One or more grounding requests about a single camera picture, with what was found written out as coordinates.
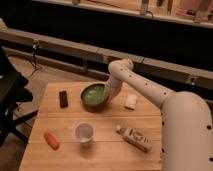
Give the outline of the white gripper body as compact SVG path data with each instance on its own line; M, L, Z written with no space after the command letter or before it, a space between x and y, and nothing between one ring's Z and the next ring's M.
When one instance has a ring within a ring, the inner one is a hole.
M107 101L112 101L121 91L122 82L116 78L109 78L105 83L104 95Z

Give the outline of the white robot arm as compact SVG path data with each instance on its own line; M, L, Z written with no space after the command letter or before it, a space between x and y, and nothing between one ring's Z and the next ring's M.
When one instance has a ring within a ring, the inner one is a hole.
M127 83L160 110L162 171L213 171L213 120L206 101L140 76L133 67L130 59L112 61L105 94L112 100Z

